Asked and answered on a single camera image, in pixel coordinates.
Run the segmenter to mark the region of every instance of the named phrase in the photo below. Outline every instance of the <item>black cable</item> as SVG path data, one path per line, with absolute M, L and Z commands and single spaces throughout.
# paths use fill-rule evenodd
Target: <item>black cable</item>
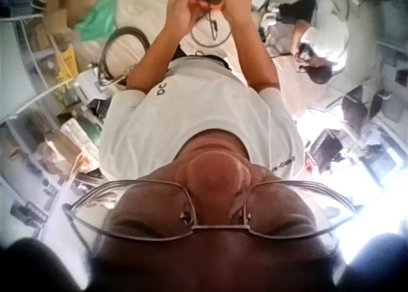
M 140 43 L 143 45 L 145 52 L 150 48 L 149 40 L 141 30 L 131 26 L 121 27 L 120 29 L 117 29 L 112 35 L 110 35 L 102 50 L 101 58 L 99 59 L 98 81 L 102 86 L 106 86 L 106 82 L 114 82 L 115 80 L 117 80 L 117 78 L 115 78 L 110 73 L 108 65 L 106 64 L 106 54 L 108 53 L 110 47 L 116 41 L 116 39 L 123 35 L 132 35 L 138 38 Z

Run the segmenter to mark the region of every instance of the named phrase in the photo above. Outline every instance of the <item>white shirt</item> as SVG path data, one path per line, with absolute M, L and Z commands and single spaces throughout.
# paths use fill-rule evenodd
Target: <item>white shirt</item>
M 171 163 L 194 135 L 221 129 L 237 136 L 250 161 L 282 178 L 303 168 L 304 149 L 281 92 L 244 85 L 217 61 L 185 57 L 147 95 L 112 99 L 101 137 L 101 172 L 137 179 Z
M 333 71 L 346 65 L 349 28 L 339 18 L 332 0 L 319 0 L 312 18 L 312 26 L 303 34 L 300 42 L 307 43 L 317 56 L 334 62 Z

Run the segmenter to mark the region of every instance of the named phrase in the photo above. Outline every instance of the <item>dark hair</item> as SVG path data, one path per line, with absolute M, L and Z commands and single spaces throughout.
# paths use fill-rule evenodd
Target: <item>dark hair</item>
M 324 67 L 303 67 L 306 70 L 306 73 L 309 75 L 310 79 L 318 84 L 324 85 L 332 78 L 332 67 L 331 66 L 324 66 Z

